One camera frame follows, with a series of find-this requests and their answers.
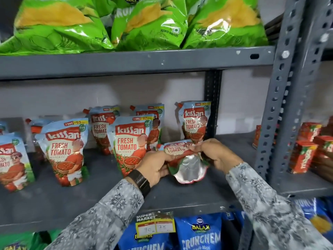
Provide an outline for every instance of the price tag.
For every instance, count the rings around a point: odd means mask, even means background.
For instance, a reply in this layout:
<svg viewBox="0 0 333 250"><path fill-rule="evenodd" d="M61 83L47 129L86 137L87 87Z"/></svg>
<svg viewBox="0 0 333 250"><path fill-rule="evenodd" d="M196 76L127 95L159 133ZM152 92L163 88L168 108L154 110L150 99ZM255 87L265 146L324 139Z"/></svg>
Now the price tag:
<svg viewBox="0 0 333 250"><path fill-rule="evenodd" d="M176 232L172 212L154 212L137 216L135 228L138 238L158 233Z"/></svg>

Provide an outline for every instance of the shelf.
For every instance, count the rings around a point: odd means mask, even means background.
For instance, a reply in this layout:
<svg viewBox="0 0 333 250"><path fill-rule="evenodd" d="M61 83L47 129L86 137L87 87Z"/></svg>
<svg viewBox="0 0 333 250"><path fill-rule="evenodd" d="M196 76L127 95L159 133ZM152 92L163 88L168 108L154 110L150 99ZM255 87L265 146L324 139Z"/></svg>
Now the shelf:
<svg viewBox="0 0 333 250"><path fill-rule="evenodd" d="M281 195L293 198L313 198L332 196L333 184L309 171L305 174L285 173L281 185Z"/></svg>
<svg viewBox="0 0 333 250"><path fill-rule="evenodd" d="M217 138L245 161L253 162L253 133L218 135ZM95 149L84 151L90 173L87 181L74 187L61 187L51 166L31 161L37 181L23 190L8 193L0 188L0 234L42 231L66 227L77 215L94 206L122 179L113 156ZM161 179L139 211L173 211L175 216L191 216L240 208L225 176L209 168L206 177L195 184L182 185L172 176Z"/></svg>
<svg viewBox="0 0 333 250"><path fill-rule="evenodd" d="M0 80L204 71L272 65L275 46L0 56Z"/></svg>

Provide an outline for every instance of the watch strap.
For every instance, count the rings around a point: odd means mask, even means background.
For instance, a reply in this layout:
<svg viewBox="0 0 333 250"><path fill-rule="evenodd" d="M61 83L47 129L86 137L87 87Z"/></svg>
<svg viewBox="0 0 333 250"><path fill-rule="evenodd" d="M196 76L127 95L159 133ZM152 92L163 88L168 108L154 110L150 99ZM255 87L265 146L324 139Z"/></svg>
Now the watch strap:
<svg viewBox="0 0 333 250"><path fill-rule="evenodd" d="M145 198L150 192L149 181L136 169L133 169L132 172L127 175L127 177L130 177L135 182Z"/></svg>

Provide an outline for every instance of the gray metal shelving unit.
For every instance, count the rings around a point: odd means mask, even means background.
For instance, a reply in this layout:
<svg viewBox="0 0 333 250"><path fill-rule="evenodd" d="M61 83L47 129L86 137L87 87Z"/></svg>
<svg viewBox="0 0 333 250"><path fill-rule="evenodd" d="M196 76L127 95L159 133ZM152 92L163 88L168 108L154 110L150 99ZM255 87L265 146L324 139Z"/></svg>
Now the gray metal shelving unit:
<svg viewBox="0 0 333 250"><path fill-rule="evenodd" d="M258 149L251 146L254 133L217 138L281 195L331 195L333 185L317 175L311 172L291 175L286 168L325 47L326 31L333 21L332 2L287 0L276 46L0 57L0 80L206 71L204 98L212 101L206 133L209 138L216 136L222 70L273 65ZM121 179L112 157L86 150L85 158L91 176L74 188L61 188L50 167L35 164L38 173L34 184L12 194L0 189L0 233L65 227ZM140 213L173 211L175 216L189 216L237 208L239 202L223 174L209 169L205 179L193 185L180 186L172 177L162 179L152 189ZM265 248L254 237L248 219L241 235L235 238L239 238L239 250Z"/></svg>

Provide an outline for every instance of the patterned sleeve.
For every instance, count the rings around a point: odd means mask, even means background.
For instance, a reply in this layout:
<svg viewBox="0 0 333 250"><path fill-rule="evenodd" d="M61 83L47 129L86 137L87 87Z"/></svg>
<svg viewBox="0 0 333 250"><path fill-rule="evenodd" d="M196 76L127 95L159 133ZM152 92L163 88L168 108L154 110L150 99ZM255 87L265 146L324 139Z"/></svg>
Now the patterned sleeve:
<svg viewBox="0 0 333 250"><path fill-rule="evenodd" d="M227 181L269 249L333 250L333 245L304 217L302 209L279 196L247 163L231 169Z"/></svg>
<svg viewBox="0 0 333 250"><path fill-rule="evenodd" d="M140 190L122 179L45 249L113 250L143 202Z"/></svg>

